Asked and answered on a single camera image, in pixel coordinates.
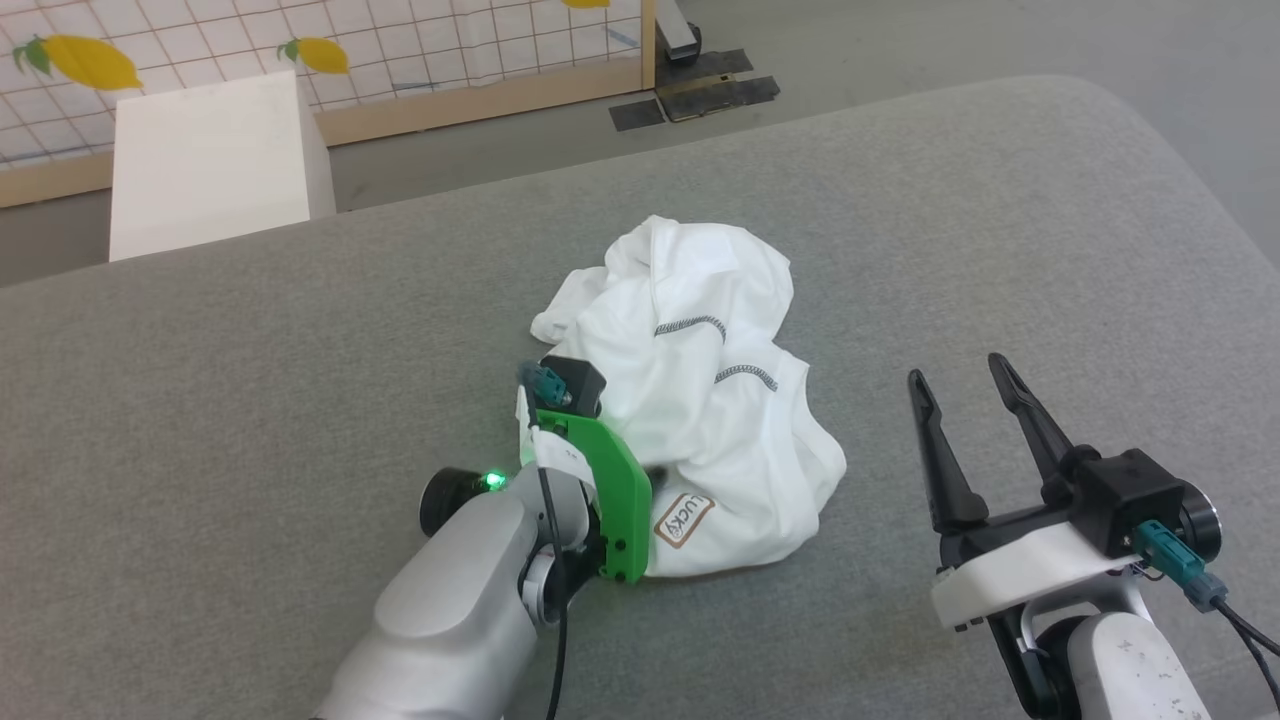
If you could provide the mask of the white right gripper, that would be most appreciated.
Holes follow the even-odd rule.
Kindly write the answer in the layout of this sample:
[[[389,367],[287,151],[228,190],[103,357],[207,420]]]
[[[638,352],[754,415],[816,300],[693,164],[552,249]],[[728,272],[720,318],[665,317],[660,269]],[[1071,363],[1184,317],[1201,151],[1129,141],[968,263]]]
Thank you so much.
[[[1073,445],[1044,405],[1002,354],[989,354],[988,366],[1004,406],[1018,419],[1042,479],[1044,503],[1069,503],[1073,492],[1062,461]],[[931,525],[940,537],[943,568],[931,589],[941,626],[1024,606],[1051,610],[1094,603],[1101,612],[1129,612],[1153,630],[1153,619],[1137,587],[1135,555],[1110,557],[1069,521],[1041,527],[995,550],[965,555],[965,530],[989,518],[986,501],[969,486],[942,428],[942,413],[922,370],[908,375],[914,427]]]

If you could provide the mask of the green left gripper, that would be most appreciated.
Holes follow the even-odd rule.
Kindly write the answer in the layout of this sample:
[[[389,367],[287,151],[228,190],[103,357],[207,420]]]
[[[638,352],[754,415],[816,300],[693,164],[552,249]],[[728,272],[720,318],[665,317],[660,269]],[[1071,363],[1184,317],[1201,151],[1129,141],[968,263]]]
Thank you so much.
[[[532,389],[518,392],[521,459],[531,470],[539,543],[550,546],[558,579],[568,593],[594,579],[637,583],[650,557],[650,477],[603,421],[536,401]]]

